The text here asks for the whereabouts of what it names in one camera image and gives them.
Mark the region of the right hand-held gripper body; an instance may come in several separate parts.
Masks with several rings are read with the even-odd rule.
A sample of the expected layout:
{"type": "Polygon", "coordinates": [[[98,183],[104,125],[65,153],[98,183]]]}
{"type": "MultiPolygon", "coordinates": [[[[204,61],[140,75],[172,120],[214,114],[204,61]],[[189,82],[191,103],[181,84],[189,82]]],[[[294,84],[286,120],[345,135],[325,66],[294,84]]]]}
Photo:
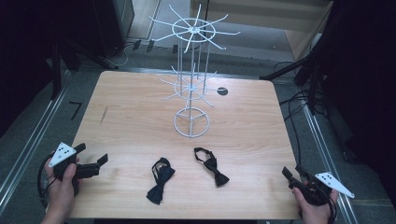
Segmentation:
{"type": "Polygon", "coordinates": [[[330,194],[335,189],[349,198],[354,198],[355,194],[345,187],[337,178],[330,173],[319,173],[307,175],[308,184],[297,180],[289,174],[289,188],[297,188],[304,195],[305,200],[315,206],[324,205],[331,201],[330,194]]]}

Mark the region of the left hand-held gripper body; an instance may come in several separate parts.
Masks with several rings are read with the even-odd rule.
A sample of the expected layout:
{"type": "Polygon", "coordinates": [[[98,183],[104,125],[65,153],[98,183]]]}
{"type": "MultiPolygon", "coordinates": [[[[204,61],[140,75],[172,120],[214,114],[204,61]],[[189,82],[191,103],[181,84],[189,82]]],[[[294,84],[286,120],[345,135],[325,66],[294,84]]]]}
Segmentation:
{"type": "Polygon", "coordinates": [[[72,185],[74,188],[74,195],[78,195],[78,180],[99,175],[101,165],[99,165],[97,162],[77,164],[77,153],[74,148],[61,142],[49,162],[49,167],[53,169],[55,178],[62,180],[64,178],[64,172],[66,168],[71,163],[74,163],[77,166],[76,173],[72,179],[72,185]]]}

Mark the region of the black bow tie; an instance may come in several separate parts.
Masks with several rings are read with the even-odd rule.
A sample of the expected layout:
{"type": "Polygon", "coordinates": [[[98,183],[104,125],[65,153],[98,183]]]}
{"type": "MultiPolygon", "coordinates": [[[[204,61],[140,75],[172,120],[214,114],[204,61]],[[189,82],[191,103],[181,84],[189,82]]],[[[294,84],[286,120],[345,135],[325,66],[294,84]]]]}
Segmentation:
{"type": "Polygon", "coordinates": [[[147,193],[147,198],[155,204],[160,204],[163,200],[163,189],[166,182],[176,172],[172,167],[168,159],[160,158],[154,163],[151,168],[156,185],[151,188],[147,193]]]}
{"type": "Polygon", "coordinates": [[[219,171],[217,158],[212,151],[202,147],[196,147],[194,149],[194,156],[195,159],[201,162],[207,170],[214,174],[215,184],[218,188],[224,186],[230,181],[228,176],[219,171]],[[204,152],[206,154],[207,159],[205,161],[199,158],[199,152],[204,152]]]}

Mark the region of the white wire display rack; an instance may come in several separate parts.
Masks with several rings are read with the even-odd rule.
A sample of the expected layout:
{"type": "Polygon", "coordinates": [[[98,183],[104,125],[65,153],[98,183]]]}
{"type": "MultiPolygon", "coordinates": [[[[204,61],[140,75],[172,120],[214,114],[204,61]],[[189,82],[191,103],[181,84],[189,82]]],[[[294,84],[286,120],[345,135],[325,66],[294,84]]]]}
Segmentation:
{"type": "Polygon", "coordinates": [[[169,35],[153,39],[159,42],[167,38],[174,37],[177,40],[177,65],[172,66],[172,72],[176,76],[174,81],[160,78],[160,81],[171,85],[174,93],[165,97],[164,100],[178,97],[185,101],[173,118],[173,125],[177,133],[188,138],[195,138],[204,135],[210,126],[210,119],[207,113],[195,106],[197,102],[213,105],[206,99],[210,91],[226,95],[226,88],[210,89],[207,81],[217,74],[217,71],[208,71],[211,49],[226,50],[219,45],[215,38],[218,35],[239,35],[239,32],[223,32],[218,30],[216,25],[226,20],[229,15],[225,14],[216,20],[203,19],[201,17],[202,5],[198,5],[195,16],[182,16],[172,6],[169,6],[176,18],[171,21],[161,21],[150,18],[157,24],[168,26],[171,30],[169,35]]]}

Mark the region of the person's right hand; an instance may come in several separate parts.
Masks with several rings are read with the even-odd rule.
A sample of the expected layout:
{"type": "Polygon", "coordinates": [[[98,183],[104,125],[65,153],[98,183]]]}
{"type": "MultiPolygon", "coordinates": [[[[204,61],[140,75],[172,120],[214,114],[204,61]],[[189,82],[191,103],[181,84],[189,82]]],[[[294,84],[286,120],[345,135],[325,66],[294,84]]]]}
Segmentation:
{"type": "Polygon", "coordinates": [[[293,188],[292,193],[299,206],[304,224],[330,224],[334,221],[338,198],[338,192],[335,189],[330,194],[330,203],[321,206],[308,203],[298,188],[293,188]]]}

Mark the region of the person's left hand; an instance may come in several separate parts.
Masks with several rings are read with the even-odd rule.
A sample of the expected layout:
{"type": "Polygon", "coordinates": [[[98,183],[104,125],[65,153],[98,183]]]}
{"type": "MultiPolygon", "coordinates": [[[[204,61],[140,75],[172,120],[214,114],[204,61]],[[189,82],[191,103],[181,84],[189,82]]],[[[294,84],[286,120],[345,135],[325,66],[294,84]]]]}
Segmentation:
{"type": "Polygon", "coordinates": [[[50,160],[47,160],[45,164],[45,171],[49,176],[49,181],[52,181],[49,186],[49,208],[47,213],[60,214],[68,218],[73,211],[75,203],[72,179],[76,173],[77,166],[71,163],[64,172],[64,178],[59,180],[53,176],[53,169],[49,167],[49,162],[50,160]]]}

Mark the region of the black metal stand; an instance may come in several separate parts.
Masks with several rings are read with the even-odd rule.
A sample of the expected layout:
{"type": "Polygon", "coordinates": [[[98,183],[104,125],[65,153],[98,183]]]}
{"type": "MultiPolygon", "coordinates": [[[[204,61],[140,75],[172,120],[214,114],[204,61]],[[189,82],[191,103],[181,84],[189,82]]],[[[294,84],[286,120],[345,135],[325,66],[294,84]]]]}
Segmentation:
{"type": "Polygon", "coordinates": [[[316,93],[318,91],[318,81],[319,81],[319,60],[321,54],[329,47],[329,41],[332,39],[331,32],[325,32],[319,38],[317,44],[312,48],[312,50],[301,60],[292,63],[278,71],[273,72],[270,75],[260,76],[260,80],[272,81],[275,78],[281,77],[288,72],[299,68],[297,75],[294,78],[294,83],[297,86],[303,86],[307,81],[310,81],[307,105],[308,109],[312,114],[315,112],[315,105],[317,100],[315,99],[316,93]]]}
{"type": "Polygon", "coordinates": [[[79,52],[88,57],[95,63],[99,64],[105,69],[118,69],[117,65],[110,65],[104,60],[101,60],[93,52],[83,48],[80,44],[73,40],[65,38],[57,38],[52,43],[52,61],[51,61],[51,74],[52,74],[52,95],[51,100],[54,100],[61,92],[62,89],[62,75],[61,75],[61,60],[64,60],[66,66],[77,71],[80,67],[80,62],[76,56],[79,52]]]}

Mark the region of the dark cabinet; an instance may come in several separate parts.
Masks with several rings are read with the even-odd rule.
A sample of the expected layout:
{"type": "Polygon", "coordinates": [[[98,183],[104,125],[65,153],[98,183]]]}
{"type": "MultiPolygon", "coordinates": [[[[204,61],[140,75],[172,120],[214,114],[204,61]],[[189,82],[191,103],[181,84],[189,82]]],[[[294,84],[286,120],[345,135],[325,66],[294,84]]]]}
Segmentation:
{"type": "Polygon", "coordinates": [[[92,0],[99,31],[99,54],[106,58],[120,51],[134,20],[132,0],[92,0]]]}

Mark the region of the light wooden cabinet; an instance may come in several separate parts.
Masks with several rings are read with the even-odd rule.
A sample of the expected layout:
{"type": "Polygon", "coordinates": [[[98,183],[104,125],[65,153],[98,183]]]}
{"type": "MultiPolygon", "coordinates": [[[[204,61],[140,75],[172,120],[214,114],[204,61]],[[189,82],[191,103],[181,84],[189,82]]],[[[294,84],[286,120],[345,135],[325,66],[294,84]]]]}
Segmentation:
{"type": "Polygon", "coordinates": [[[228,14],[227,22],[286,31],[292,55],[300,60],[315,36],[323,32],[332,0],[189,0],[191,15],[198,6],[214,20],[228,14]]]}

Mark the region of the metal floor rail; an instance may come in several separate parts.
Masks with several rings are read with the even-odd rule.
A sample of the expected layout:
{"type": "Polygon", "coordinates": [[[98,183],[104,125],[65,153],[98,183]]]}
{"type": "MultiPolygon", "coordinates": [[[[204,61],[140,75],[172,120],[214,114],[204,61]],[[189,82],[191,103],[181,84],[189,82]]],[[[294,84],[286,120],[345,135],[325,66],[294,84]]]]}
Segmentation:
{"type": "Polygon", "coordinates": [[[0,216],[58,111],[73,75],[70,70],[63,71],[58,95],[50,99],[53,88],[53,84],[50,83],[0,138],[0,216]]]}
{"type": "MultiPolygon", "coordinates": [[[[325,170],[327,172],[330,172],[337,180],[341,180],[341,177],[337,172],[335,163],[332,159],[332,155],[330,153],[330,150],[328,149],[322,131],[319,128],[318,121],[316,117],[311,114],[307,106],[304,108],[304,115],[310,127],[311,133],[313,134],[314,140],[318,148],[318,153],[322,159],[325,170]]],[[[344,193],[339,193],[338,206],[342,218],[346,224],[359,224],[351,201],[344,193]]]]}

